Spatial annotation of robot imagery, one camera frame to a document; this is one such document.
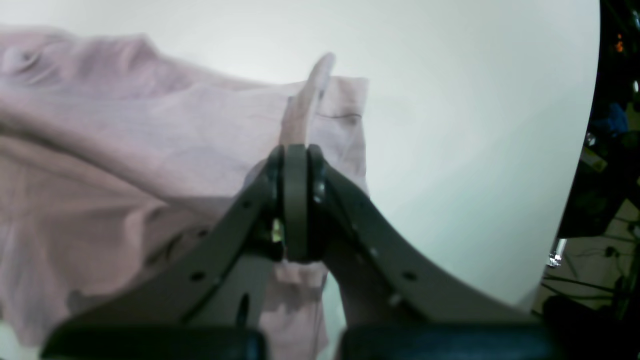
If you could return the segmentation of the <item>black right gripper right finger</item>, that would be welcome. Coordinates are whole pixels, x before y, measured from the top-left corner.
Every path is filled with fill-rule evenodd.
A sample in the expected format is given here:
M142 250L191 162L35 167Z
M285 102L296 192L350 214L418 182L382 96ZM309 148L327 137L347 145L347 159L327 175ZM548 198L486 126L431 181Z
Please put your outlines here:
M425 258L317 145L295 146L295 261L337 280L341 360L553 360L544 326Z

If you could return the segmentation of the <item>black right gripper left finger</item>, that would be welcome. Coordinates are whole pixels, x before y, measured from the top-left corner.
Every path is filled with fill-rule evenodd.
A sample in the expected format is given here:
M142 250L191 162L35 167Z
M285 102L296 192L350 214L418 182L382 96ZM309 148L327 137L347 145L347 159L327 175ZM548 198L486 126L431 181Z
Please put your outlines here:
M282 168L271 151L220 222L169 268L73 317L46 340L43 360L269 360L258 328L283 259Z

